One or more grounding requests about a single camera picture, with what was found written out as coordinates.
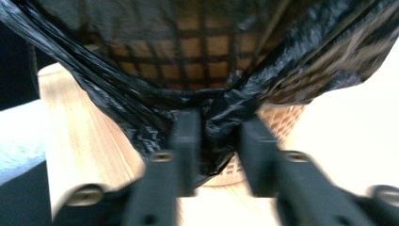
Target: woven basket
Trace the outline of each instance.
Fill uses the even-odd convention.
[[[293,105],[260,110],[258,117],[273,132],[279,140],[279,147],[284,149],[284,141],[293,129],[299,116],[302,114],[304,105]],[[237,154],[230,160],[229,165],[205,186],[227,186],[242,182],[246,179]]]
[[[172,6],[176,12],[168,15],[157,9],[167,8],[162,5],[156,6],[153,15],[132,8],[131,13],[142,22],[123,28],[128,34],[125,40],[98,37],[93,44],[99,46],[103,58],[126,72],[179,90],[228,87],[269,51],[267,18],[257,8],[231,14],[233,2],[195,0],[190,4],[194,5]]]

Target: wooden surface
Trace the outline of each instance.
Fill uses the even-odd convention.
[[[41,99],[51,116],[46,150],[53,215],[81,184],[118,189],[140,175],[143,163],[118,128],[59,64],[40,71]],[[179,199],[180,225],[278,225],[273,201],[248,195],[245,182],[197,189]]]

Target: black plastic bag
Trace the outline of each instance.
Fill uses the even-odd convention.
[[[124,32],[123,23],[116,19],[129,18],[130,11],[123,4],[150,3],[148,6],[154,11],[150,10],[149,15],[153,16],[169,13],[169,9],[155,8],[179,6],[180,1],[51,2],[0,0],[0,19],[61,62],[93,103],[119,125],[145,160],[167,147],[168,134],[181,109],[199,107],[203,120],[199,184],[223,170],[233,151],[229,142],[233,138],[231,131],[251,118],[261,105],[305,104],[326,91],[361,83],[378,69],[399,34],[396,0],[219,1],[232,13],[227,13],[227,17],[235,18],[236,24],[231,27],[235,32],[262,22],[260,29],[265,36],[259,42],[263,45],[252,49],[255,56],[237,76],[237,68],[229,67],[224,77],[226,86],[190,90],[187,83],[184,90],[174,90],[163,88],[162,81],[124,71],[109,51],[105,55],[93,54],[83,44],[94,39],[84,39],[90,32],[95,33],[96,39],[100,37],[103,46],[130,41],[135,32],[129,31],[130,26]],[[184,8],[199,2],[202,1],[188,1]],[[217,3],[208,2],[208,8]],[[111,13],[85,14],[94,5],[93,8]],[[81,17],[71,20],[63,10]],[[181,57],[175,59],[169,63],[183,64],[182,67],[187,63]],[[186,82],[184,77],[179,81]]]

